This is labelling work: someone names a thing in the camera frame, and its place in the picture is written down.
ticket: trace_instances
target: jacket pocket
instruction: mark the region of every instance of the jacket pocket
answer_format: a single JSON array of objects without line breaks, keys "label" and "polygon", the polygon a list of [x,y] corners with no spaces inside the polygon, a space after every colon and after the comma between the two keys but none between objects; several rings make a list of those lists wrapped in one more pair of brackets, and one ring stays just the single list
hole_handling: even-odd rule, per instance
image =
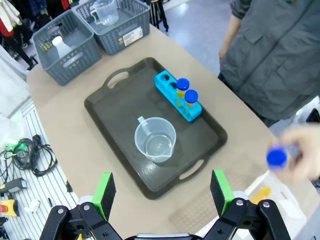
[{"label": "jacket pocket", "polygon": [[225,58],[221,61],[221,65],[241,68],[262,36],[261,31],[256,28],[240,30],[234,37]]},{"label": "jacket pocket", "polygon": [[320,62],[304,63],[304,56],[289,56],[277,69],[284,84],[299,94],[313,96],[320,90]]},{"label": "jacket pocket", "polygon": [[312,97],[290,89],[283,78],[274,71],[256,93],[256,111],[269,119],[288,119],[308,103]]}]

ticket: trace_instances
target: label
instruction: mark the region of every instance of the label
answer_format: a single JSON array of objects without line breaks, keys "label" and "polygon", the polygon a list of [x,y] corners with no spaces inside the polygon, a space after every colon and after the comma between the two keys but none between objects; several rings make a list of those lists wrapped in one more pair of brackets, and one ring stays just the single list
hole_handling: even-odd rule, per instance
[{"label": "label", "polygon": [[128,46],[133,42],[137,41],[138,39],[143,37],[143,30],[141,27],[137,27],[135,30],[128,32],[126,35],[123,35],[124,45]]}]

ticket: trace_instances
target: test tube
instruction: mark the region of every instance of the test tube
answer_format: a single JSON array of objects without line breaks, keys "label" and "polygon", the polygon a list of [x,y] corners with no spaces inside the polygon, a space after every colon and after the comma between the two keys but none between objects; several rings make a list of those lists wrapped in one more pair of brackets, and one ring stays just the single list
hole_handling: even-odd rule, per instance
[{"label": "test tube", "polygon": [[276,171],[284,169],[288,161],[286,148],[282,145],[270,147],[266,155],[266,161],[271,170]]},{"label": "test tube", "polygon": [[[186,78],[180,78],[176,81],[176,95],[179,99],[185,98],[185,93],[190,87],[190,82]],[[181,103],[177,100],[176,104],[181,107]]]},{"label": "test tube", "polygon": [[184,95],[185,104],[188,108],[192,109],[195,107],[196,102],[198,100],[198,93],[197,91],[190,89],[186,91]]}]

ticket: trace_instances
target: table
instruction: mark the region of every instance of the table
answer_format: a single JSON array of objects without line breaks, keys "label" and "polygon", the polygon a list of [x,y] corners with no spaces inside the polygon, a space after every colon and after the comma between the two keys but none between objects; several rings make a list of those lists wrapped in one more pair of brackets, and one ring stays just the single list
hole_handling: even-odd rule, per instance
[{"label": "table", "polygon": [[[114,71],[153,57],[177,79],[188,78],[199,102],[228,133],[226,145],[192,180],[159,200],[148,200],[131,180],[84,107],[84,100]],[[267,170],[274,138],[255,114],[183,48],[150,26],[150,35],[102,59],[66,86],[35,67],[27,82],[53,151],[78,196],[93,194],[103,172],[113,172],[117,193],[109,222],[122,238],[136,233],[196,233],[216,215],[210,193],[212,169],[223,169],[233,190],[245,190]],[[309,219],[319,204],[310,182],[291,186]]]}]

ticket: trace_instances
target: cup handle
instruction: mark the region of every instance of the cup handle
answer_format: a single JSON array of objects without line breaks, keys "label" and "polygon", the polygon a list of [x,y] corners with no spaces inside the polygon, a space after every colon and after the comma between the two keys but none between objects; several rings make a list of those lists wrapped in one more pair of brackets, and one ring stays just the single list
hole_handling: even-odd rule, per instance
[{"label": "cup handle", "polygon": [[96,16],[94,15],[94,13],[97,13],[97,11],[94,9],[90,12],[90,15],[94,18],[94,23],[95,24],[101,24],[101,21],[97,21]]},{"label": "cup handle", "polygon": [[149,131],[148,128],[148,123],[146,122],[145,118],[143,116],[138,117],[138,121],[141,124],[141,127],[143,129],[143,131],[145,132],[145,134],[148,136],[149,134],[151,134],[151,132]]}]

